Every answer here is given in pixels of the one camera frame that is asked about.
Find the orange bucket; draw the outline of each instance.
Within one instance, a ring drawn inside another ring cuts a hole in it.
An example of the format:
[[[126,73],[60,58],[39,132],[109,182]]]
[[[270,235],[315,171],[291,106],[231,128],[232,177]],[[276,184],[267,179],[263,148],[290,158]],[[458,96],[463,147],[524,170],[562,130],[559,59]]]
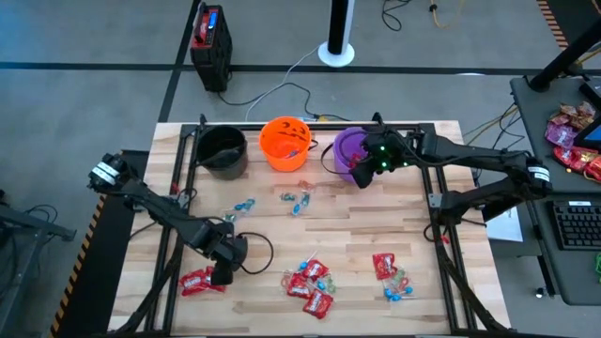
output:
[[[309,155],[311,131],[295,117],[278,117],[268,122],[259,134],[259,147],[275,170],[299,169]]]

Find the wooden tabletop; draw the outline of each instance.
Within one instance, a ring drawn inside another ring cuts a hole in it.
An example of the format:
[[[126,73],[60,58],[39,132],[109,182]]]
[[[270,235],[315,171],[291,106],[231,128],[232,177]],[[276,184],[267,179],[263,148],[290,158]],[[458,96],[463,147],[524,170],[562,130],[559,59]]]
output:
[[[462,142],[456,121],[436,121],[437,134]],[[167,194],[177,152],[181,124],[163,123],[155,131],[145,182],[159,194]],[[258,132],[245,132],[249,153],[246,173],[233,181],[214,179],[204,168],[196,170],[198,197],[191,214],[222,216],[223,210],[256,199],[250,215],[236,222],[236,232],[255,231],[267,236],[275,248],[272,264],[264,273],[234,273],[234,283],[224,294],[213,291],[181,297],[176,302],[172,334],[410,334],[448,333],[447,316],[440,287],[434,245],[423,237],[429,224],[420,170],[408,167],[376,176],[360,190],[321,167],[319,156],[338,131],[315,131],[319,142],[309,160],[294,173],[270,168],[258,148]],[[184,162],[185,181],[190,149]],[[325,160],[333,168],[332,154]],[[444,168],[449,190],[473,189],[470,169]],[[311,203],[300,217],[292,217],[292,205],[280,201],[282,192],[300,192],[299,180],[317,185]],[[482,221],[479,212],[466,218]],[[150,223],[146,214],[136,216],[132,231]],[[116,329],[142,301],[152,284],[161,227],[153,226],[129,244],[110,329]],[[484,306],[503,325],[509,326],[499,278],[482,226],[462,223],[457,227],[470,287]],[[249,237],[247,269],[262,268],[269,247],[260,238]],[[296,269],[313,251],[331,269],[336,285],[334,304],[327,317],[318,320],[302,311],[305,300],[290,298],[280,286],[283,271]],[[396,264],[411,279],[415,299],[390,303],[383,298],[376,279],[372,254],[394,253]],[[184,249],[181,274],[212,265],[200,254]],[[166,299],[163,290],[162,304]],[[454,287],[459,322],[465,327],[463,309]],[[160,303],[157,325],[162,323]]]

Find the desk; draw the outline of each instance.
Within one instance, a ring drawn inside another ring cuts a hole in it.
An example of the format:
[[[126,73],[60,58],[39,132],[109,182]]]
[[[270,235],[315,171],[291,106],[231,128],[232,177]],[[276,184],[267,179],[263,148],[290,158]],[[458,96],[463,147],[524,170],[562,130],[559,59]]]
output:
[[[455,142],[462,141],[456,121],[436,122],[435,125],[438,134]],[[180,128],[180,124],[159,124],[155,131],[145,182],[159,194],[167,194],[169,190]],[[249,166],[241,178],[219,181],[204,168],[196,169],[194,187],[198,197],[192,202],[191,214],[220,215],[225,208],[249,196],[255,197],[255,208],[250,216],[236,222],[236,231],[266,235],[273,242],[275,257],[268,270],[259,275],[235,272],[234,283],[224,294],[206,292],[191,297],[178,296],[172,334],[448,332],[434,245],[422,235],[429,223],[429,214],[421,172],[409,167],[377,176],[364,190],[345,183],[323,170],[319,163],[321,151],[333,141],[337,132],[314,131],[319,145],[310,152],[307,163],[294,173],[279,173],[270,168],[259,150],[257,131],[245,132],[249,142]],[[325,163],[333,168],[331,154]],[[188,164],[184,162],[183,167],[187,168]],[[445,175],[450,190],[473,188],[468,168],[447,166]],[[281,202],[279,195],[294,192],[300,179],[315,183],[317,188],[302,216],[292,218],[289,216],[292,206]],[[482,221],[477,211],[470,211],[466,217]],[[148,223],[147,215],[138,215],[132,231]],[[497,320],[509,327],[485,229],[463,223],[457,230],[470,286]],[[124,324],[149,290],[160,234],[161,228],[154,226],[129,244],[110,329]],[[338,286],[335,303],[324,320],[304,313],[305,301],[286,296],[280,287],[282,272],[295,269],[314,250],[319,250],[317,258],[331,269]],[[371,258],[372,254],[383,252],[395,253],[396,263],[408,271],[416,299],[389,303],[383,298],[382,285],[376,280]],[[260,238],[249,237],[245,266],[260,269],[269,253],[269,247]],[[209,264],[198,253],[184,249],[182,274]],[[463,323],[456,288],[454,297],[460,323]],[[162,323],[161,302],[159,308],[157,325]]]
[[[581,84],[580,79],[557,79],[551,83],[548,91],[537,93],[528,87],[525,79],[511,81],[534,156],[543,161],[551,174],[554,194],[548,199],[601,202],[601,186],[581,175],[566,173],[565,168],[552,159],[553,147],[545,139],[547,120],[559,109],[560,102],[578,105],[585,100],[578,91]],[[545,201],[533,203],[536,220],[532,222],[540,229],[545,256],[550,262],[563,301],[571,305],[601,305],[599,277],[594,273],[596,252],[559,250]]]

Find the black keyboard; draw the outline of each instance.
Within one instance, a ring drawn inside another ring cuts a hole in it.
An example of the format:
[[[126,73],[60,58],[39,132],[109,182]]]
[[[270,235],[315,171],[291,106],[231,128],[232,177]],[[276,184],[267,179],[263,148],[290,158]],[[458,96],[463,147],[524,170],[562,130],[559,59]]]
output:
[[[601,204],[547,202],[562,250],[601,250]]]

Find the gray floor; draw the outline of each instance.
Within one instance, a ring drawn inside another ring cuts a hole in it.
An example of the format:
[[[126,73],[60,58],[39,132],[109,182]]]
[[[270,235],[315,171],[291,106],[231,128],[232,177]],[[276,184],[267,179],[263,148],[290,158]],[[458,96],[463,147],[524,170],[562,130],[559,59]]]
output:
[[[175,62],[191,0],[0,0],[0,62]],[[328,2],[222,0],[234,39],[236,64],[289,65],[327,36]],[[440,5],[450,20],[457,1]],[[358,0],[351,42],[354,65],[404,67],[541,68],[558,51],[534,0],[468,1],[460,24],[438,30],[429,2],[397,10],[404,28],[389,31],[381,2]],[[306,64],[319,64],[313,55]],[[80,230],[72,243],[51,242],[42,274],[30,290],[22,326],[47,332],[98,196],[86,187],[87,170],[105,152],[148,150],[170,72],[105,70],[0,70],[0,188],[25,209],[55,205],[61,224]],[[282,73],[235,73],[228,100],[248,100],[281,81]],[[309,110],[366,119],[457,119],[463,131],[501,114],[512,99],[510,77],[384,74],[292,74],[312,92]],[[303,115],[305,94],[288,87],[264,99],[249,120]],[[245,107],[230,107],[184,71],[171,122],[241,121]],[[521,123],[513,132],[523,133]],[[475,144],[492,146],[497,131]],[[501,142],[508,145],[511,137]],[[528,148],[526,140],[516,148]],[[483,182],[496,179],[484,173]],[[560,298],[538,300],[536,261],[496,259],[513,326],[526,332],[598,336],[601,308],[568,307]]]

